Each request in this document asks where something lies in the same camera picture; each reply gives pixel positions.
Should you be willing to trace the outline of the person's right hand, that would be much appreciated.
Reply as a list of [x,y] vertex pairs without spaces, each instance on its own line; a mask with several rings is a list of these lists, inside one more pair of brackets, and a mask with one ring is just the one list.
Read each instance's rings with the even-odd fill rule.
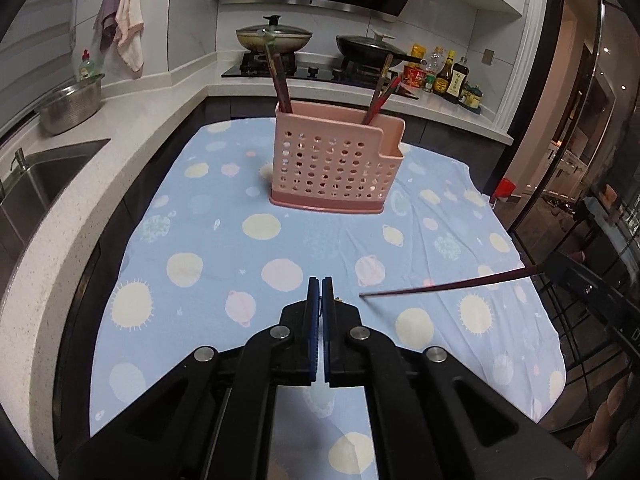
[[616,382],[608,397],[597,409],[596,416],[576,439],[572,451],[582,461],[591,479],[599,465],[631,432],[639,416],[639,377],[628,373]]

